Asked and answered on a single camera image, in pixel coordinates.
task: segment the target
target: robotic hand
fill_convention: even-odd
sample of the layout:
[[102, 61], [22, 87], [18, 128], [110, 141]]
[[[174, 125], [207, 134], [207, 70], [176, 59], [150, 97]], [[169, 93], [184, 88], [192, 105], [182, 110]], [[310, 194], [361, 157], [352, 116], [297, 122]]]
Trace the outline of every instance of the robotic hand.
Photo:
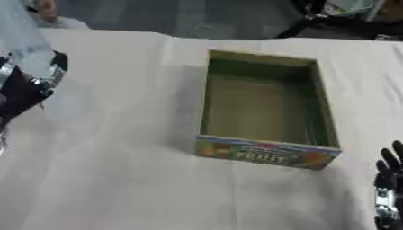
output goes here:
[[54, 51], [20, 1], [0, 5], [0, 154], [6, 146], [6, 125], [41, 104], [67, 72], [67, 55]]
[[378, 230], [403, 229], [403, 144], [395, 141], [392, 147], [396, 155], [383, 148], [383, 160], [376, 163], [379, 172], [374, 183], [375, 224]]

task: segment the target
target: table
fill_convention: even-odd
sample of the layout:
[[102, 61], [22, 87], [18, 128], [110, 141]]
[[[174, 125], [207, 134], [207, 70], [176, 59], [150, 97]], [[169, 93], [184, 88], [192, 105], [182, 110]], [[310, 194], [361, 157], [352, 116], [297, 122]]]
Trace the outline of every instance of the table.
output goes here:
[[[374, 229], [379, 150], [403, 139], [403, 47], [45, 30], [70, 71], [11, 125], [0, 229]], [[208, 49], [316, 58], [344, 152], [326, 170], [193, 154]]]

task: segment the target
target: open box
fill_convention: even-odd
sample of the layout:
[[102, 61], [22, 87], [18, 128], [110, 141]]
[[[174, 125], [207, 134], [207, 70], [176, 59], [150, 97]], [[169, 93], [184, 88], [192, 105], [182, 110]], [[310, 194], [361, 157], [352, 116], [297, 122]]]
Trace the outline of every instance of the open box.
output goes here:
[[211, 51], [196, 151], [323, 169], [341, 150], [317, 62]]

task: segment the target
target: gray floor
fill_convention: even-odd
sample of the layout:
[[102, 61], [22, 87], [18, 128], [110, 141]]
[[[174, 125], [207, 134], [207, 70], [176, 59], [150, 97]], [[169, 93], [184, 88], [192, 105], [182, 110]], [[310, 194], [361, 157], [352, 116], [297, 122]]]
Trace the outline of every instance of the gray floor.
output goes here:
[[264, 40], [299, 19], [290, 0], [58, 0], [61, 15], [93, 29]]

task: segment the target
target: person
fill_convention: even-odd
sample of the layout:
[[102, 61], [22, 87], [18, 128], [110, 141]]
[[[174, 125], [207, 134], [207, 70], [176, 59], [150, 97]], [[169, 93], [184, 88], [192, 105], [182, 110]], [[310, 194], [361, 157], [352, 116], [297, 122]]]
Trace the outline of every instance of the person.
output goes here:
[[392, 153], [388, 148], [381, 149], [382, 160], [376, 163], [378, 173], [375, 177], [374, 186], [387, 190], [394, 190], [396, 199], [394, 206], [398, 210], [399, 220], [391, 220], [385, 225], [379, 217], [375, 217], [375, 225], [378, 230], [401, 230], [403, 229], [403, 197], [399, 194], [403, 191], [401, 179], [396, 175], [403, 175], [403, 144], [394, 141]]
[[77, 19], [58, 16], [56, 0], [23, 0], [32, 19], [39, 27], [55, 29], [90, 29]]

